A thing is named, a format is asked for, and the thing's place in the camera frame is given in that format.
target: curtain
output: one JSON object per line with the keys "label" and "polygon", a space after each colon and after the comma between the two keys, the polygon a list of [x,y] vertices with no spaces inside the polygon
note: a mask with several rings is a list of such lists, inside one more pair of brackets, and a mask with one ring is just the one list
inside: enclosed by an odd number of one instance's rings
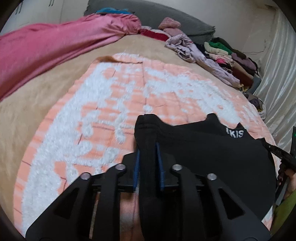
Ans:
{"label": "curtain", "polygon": [[262,83],[255,92],[266,105],[264,120],[276,144],[290,152],[296,126],[296,33],[278,9],[270,45],[259,60]]}

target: silver screw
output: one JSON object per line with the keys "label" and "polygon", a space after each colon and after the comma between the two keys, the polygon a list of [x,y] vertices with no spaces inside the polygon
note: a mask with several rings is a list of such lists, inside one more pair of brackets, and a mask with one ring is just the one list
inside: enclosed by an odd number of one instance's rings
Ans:
{"label": "silver screw", "polygon": [[115,166],[115,168],[116,168],[117,170],[122,171],[122,170],[124,170],[124,169],[126,168],[126,166],[125,166],[124,164],[117,164],[117,165]]}
{"label": "silver screw", "polygon": [[216,180],[217,179],[217,175],[214,173],[210,173],[207,175],[207,178],[211,181]]}
{"label": "silver screw", "polygon": [[83,180],[88,180],[91,177],[91,175],[88,172],[84,172],[80,175],[80,178]]}
{"label": "silver screw", "polygon": [[180,171],[183,167],[179,164],[175,164],[172,166],[172,169],[174,169],[175,171]]}

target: pink fluffy cloth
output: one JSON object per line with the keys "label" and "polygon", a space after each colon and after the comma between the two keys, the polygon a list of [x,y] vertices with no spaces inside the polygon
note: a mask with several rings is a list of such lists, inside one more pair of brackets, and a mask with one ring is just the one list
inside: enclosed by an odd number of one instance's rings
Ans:
{"label": "pink fluffy cloth", "polygon": [[180,22],[166,17],[158,26],[158,29],[163,30],[164,32],[168,33],[170,36],[174,37],[179,34],[184,34],[179,28],[181,27]]}
{"label": "pink fluffy cloth", "polygon": [[32,24],[0,36],[0,101],[54,66],[137,34],[140,28],[132,14],[91,14],[62,24]]}

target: beige blanket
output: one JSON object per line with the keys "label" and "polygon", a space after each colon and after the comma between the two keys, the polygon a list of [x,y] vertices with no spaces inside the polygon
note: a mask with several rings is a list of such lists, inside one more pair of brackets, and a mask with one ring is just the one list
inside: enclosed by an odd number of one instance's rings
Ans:
{"label": "beige blanket", "polygon": [[0,204],[11,220],[17,172],[26,147],[39,124],[55,102],[86,72],[94,59],[120,52],[188,66],[194,72],[215,81],[217,86],[229,88],[230,94],[240,95],[198,65],[180,59],[173,51],[164,47],[164,42],[142,35],[126,36],[116,43],[80,55],[32,79],[0,103]]}

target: light purple cloth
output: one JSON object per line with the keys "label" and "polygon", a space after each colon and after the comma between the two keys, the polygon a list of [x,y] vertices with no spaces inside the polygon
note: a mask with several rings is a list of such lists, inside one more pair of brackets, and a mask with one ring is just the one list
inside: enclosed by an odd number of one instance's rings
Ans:
{"label": "light purple cloth", "polygon": [[254,65],[254,63],[249,59],[249,58],[246,58],[246,59],[241,59],[240,57],[238,57],[236,55],[236,53],[232,53],[231,54],[232,56],[232,59],[238,61],[239,63],[243,64],[244,66],[250,68],[251,70],[256,70],[256,66]]}
{"label": "light purple cloth", "polygon": [[165,46],[174,50],[181,59],[189,63],[197,63],[223,83],[232,87],[239,87],[239,80],[222,69],[212,59],[207,59],[187,35],[179,34],[171,37],[165,42]]}

